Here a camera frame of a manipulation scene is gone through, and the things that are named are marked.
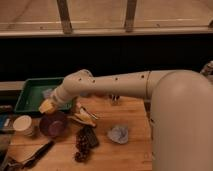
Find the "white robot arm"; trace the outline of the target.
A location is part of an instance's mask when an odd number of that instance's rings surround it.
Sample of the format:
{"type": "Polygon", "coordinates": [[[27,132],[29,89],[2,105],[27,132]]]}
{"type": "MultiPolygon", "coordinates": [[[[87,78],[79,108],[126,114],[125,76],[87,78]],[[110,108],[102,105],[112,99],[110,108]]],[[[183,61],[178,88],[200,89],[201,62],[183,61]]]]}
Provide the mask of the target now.
{"type": "Polygon", "coordinates": [[[82,93],[151,102],[153,171],[213,171],[213,83],[191,70],[143,71],[94,77],[72,73],[39,110],[51,113],[82,93]]]}

